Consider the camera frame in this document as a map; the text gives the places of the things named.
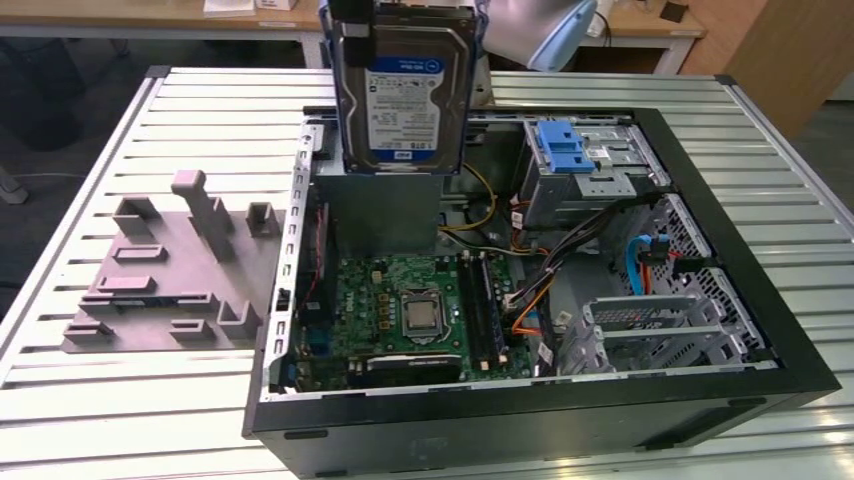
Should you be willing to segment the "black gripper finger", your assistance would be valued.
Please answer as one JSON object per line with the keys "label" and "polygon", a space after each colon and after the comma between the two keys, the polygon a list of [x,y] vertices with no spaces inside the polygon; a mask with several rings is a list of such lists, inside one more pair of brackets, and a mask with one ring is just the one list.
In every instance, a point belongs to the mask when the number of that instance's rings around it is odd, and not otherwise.
{"label": "black gripper finger", "polygon": [[373,1],[334,0],[332,19],[348,65],[373,63]]}

